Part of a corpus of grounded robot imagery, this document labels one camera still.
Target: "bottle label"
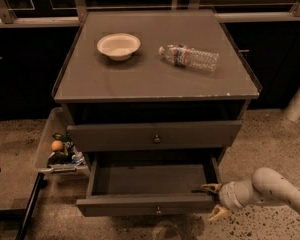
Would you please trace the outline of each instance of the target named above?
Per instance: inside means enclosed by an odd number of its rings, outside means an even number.
[[[184,67],[186,62],[186,56],[189,50],[189,46],[184,44],[175,45],[174,61],[178,67]]]

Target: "speckled floor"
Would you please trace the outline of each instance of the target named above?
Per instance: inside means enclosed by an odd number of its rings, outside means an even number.
[[[45,120],[0,122],[0,208],[24,207],[36,178],[35,151]],[[244,125],[220,165],[223,182],[242,180],[270,167],[300,188],[300,119],[280,110],[247,111]],[[286,206],[246,207],[210,223],[208,213],[160,217],[83,217],[75,206],[87,179],[48,180],[40,193],[26,239],[156,239],[175,228],[183,239],[300,240],[300,216]],[[14,239],[16,225],[0,222],[0,239]],[[177,239],[166,235],[166,239]]]

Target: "orange object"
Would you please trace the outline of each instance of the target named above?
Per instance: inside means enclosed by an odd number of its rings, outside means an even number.
[[[51,143],[51,149],[53,151],[60,151],[63,150],[63,143],[60,140],[55,140]]]

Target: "drawer handle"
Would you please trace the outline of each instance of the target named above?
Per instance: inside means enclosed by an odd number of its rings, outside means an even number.
[[[156,136],[154,136],[154,138],[153,138],[153,143],[159,144],[161,142],[162,142],[161,137],[158,134],[156,134]]]
[[[157,206],[156,214],[157,215],[162,215],[162,211],[160,210],[160,206]]]

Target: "drawer front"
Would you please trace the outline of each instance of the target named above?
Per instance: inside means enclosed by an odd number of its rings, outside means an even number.
[[[206,212],[215,202],[206,194],[90,197],[77,200],[84,216],[168,215]]]
[[[83,152],[229,147],[242,121],[70,125]]]

